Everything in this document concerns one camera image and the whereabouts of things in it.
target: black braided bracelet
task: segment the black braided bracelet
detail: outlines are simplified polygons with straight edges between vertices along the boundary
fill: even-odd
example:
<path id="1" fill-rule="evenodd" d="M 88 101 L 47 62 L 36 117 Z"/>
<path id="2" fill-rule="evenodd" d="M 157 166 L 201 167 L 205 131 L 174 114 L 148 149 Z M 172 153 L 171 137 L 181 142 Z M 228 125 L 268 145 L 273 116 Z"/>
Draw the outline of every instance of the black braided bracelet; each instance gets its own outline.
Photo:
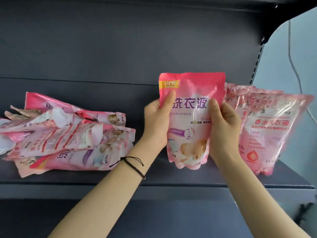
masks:
<path id="1" fill-rule="evenodd" d="M 140 174 L 140 176 L 142 177 L 142 179 L 145 180 L 145 175 L 141 173 L 141 171 L 139 171 L 133 164 L 131 164 L 128 160 L 126 160 L 126 158 L 133 158 L 135 160 L 137 160 L 142 166 L 144 166 L 144 164 L 142 163 L 142 161 L 138 158 L 138 157 L 132 157 L 132 156 L 126 156 L 126 157 L 121 157 L 120 160 L 118 160 L 116 163 L 109 165 L 109 167 L 111 168 L 112 166 L 114 166 L 115 164 L 119 163 L 121 160 L 124 160 L 131 168 L 133 168 L 136 172 L 138 172 Z"/>

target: light blue wall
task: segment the light blue wall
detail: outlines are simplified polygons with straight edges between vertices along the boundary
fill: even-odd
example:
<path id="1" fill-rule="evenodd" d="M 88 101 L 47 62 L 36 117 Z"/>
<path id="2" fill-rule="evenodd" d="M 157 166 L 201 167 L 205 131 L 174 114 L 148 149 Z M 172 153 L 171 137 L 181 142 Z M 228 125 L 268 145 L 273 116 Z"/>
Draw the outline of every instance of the light blue wall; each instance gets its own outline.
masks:
<path id="1" fill-rule="evenodd" d="M 317 8 L 291 20 L 291 55 L 303 92 L 317 98 Z M 298 94 L 299 85 L 288 59 L 288 23 L 282 24 L 264 46 L 253 85 Z M 317 101 L 309 109 L 317 118 Z M 317 187 L 317 125 L 308 114 L 302 116 L 292 133 L 281 160 Z M 294 215 L 296 204 L 281 204 Z M 303 228 L 317 237 L 317 205 L 307 215 Z"/>

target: white cord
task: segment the white cord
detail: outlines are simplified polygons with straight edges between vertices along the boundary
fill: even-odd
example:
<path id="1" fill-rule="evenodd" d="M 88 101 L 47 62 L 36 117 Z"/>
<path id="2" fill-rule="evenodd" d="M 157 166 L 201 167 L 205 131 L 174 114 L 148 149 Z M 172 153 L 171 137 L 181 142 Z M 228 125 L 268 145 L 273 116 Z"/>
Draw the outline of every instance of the white cord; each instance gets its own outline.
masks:
<path id="1" fill-rule="evenodd" d="M 288 21 L 288 59 L 289 59 L 289 62 L 291 63 L 291 66 L 292 66 L 292 69 L 295 73 L 295 76 L 298 80 L 298 84 L 299 84 L 299 91 L 301 94 L 303 94 L 303 89 L 301 87 L 301 81 L 300 81 L 300 78 L 299 78 L 299 75 L 298 75 L 298 72 L 293 64 L 293 61 L 292 61 L 292 57 L 291 57 L 291 20 Z M 308 115 L 311 117 L 311 119 L 315 122 L 315 124 L 317 124 L 317 120 L 315 119 L 315 117 L 312 115 L 311 111 L 309 110 L 309 108 L 306 108 L 306 111 L 308 113 Z"/>

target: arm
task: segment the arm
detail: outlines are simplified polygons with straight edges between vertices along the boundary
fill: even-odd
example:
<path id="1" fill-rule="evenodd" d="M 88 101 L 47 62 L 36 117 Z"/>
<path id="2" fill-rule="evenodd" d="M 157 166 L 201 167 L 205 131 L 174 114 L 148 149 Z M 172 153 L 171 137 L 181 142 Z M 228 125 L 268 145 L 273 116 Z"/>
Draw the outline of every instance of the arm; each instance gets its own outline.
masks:
<path id="1" fill-rule="evenodd" d="M 167 144 L 169 113 L 175 100 L 171 92 L 164 107 L 159 108 L 156 100 L 145 107 L 145 128 L 140 141 L 127 156 L 143 174 Z M 119 164 L 88 193 L 55 227 L 49 238 L 104 238 L 111 231 L 117 219 L 139 186 L 142 177 L 125 162 Z"/>
<path id="2" fill-rule="evenodd" d="M 254 238 L 309 238 L 272 198 L 238 151 L 241 120 L 234 109 L 209 104 L 213 126 L 210 155 L 223 175 Z"/>

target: hand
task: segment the hand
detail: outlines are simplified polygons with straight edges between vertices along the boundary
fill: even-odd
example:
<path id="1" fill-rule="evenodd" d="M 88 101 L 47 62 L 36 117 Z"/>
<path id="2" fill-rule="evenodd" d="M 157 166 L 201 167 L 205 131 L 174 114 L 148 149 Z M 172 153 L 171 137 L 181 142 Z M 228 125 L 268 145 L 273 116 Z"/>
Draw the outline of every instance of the hand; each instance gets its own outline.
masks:
<path id="1" fill-rule="evenodd" d="M 223 102 L 219 107 L 215 99 L 209 101 L 209 113 L 212 119 L 209 154 L 217 163 L 226 157 L 240 157 L 238 142 L 241 119 L 234 109 Z"/>
<path id="2" fill-rule="evenodd" d="M 164 106 L 159 107 L 159 99 L 144 108 L 144 133 L 142 139 L 150 140 L 160 151 L 167 144 L 167 131 L 170 123 L 170 111 L 175 102 L 176 92 L 171 91 L 166 97 Z"/>

